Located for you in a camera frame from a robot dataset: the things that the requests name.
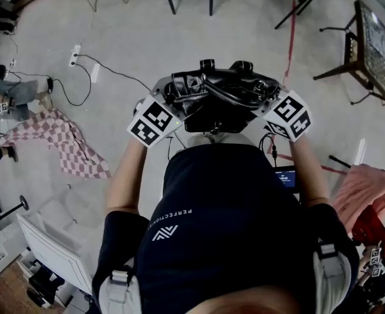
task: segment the power outlet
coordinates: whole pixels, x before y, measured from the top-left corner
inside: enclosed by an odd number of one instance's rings
[[[75,63],[77,62],[77,55],[79,55],[80,49],[82,47],[80,45],[75,45],[75,47],[72,50],[72,54],[70,56],[70,62],[69,66],[75,66]]]

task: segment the logo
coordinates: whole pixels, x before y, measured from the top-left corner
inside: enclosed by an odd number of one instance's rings
[[[153,237],[152,241],[158,241],[159,239],[171,237],[177,228],[178,226],[160,228],[160,230]]]

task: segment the concrete floor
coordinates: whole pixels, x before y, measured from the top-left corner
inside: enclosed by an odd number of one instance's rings
[[[149,87],[177,71],[199,68],[199,60],[214,58],[217,67],[229,67],[235,60],[254,63],[254,70],[282,82],[288,65],[291,23],[279,30],[275,24],[290,10],[290,0],[215,0],[214,16],[208,0],[174,0],[173,16],[167,0],[99,0],[93,13],[86,0],[37,0],[25,8],[14,41],[0,35],[0,63],[17,61],[14,71],[48,74],[59,78],[72,101],[78,103],[88,91],[88,78],[79,67],[69,67],[74,45],[116,71],[141,79]],[[309,137],[321,163],[342,170],[327,157],[334,154],[353,162],[358,143],[366,138],[364,162],[385,169],[385,107],[369,98],[351,106],[367,91],[351,76],[313,81],[312,77],[334,68],[343,60],[344,35],[338,31],[320,33],[319,27],[344,26],[354,14],[354,0],[314,0],[297,18],[288,88],[309,104],[314,125]],[[94,62],[80,58],[90,72]],[[45,78],[38,78],[40,90]],[[104,157],[114,171],[129,140],[126,127],[133,107],[147,94],[139,83],[101,69],[98,83],[81,107],[67,103],[59,84],[52,99],[81,129],[89,146]],[[258,143],[263,126],[254,121],[244,134]],[[1,131],[13,127],[1,122]],[[179,133],[185,141],[188,134]],[[141,190],[140,212],[150,217],[159,200],[167,165],[168,142],[148,153]],[[173,141],[174,154],[181,146]],[[81,194],[101,213],[103,180],[85,180],[59,169],[58,153],[40,141],[18,143],[20,161],[0,163],[0,198],[4,208],[16,205],[23,194],[34,208],[67,183],[82,183]],[[289,154],[286,143],[278,151]],[[339,175],[326,173],[332,186]]]

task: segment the pink checkered towel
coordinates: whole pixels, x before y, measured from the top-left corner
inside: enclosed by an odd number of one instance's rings
[[[110,178],[107,162],[85,144],[82,133],[57,109],[46,109],[18,124],[0,138],[0,145],[17,141],[46,139],[59,149],[63,172],[86,178]]]

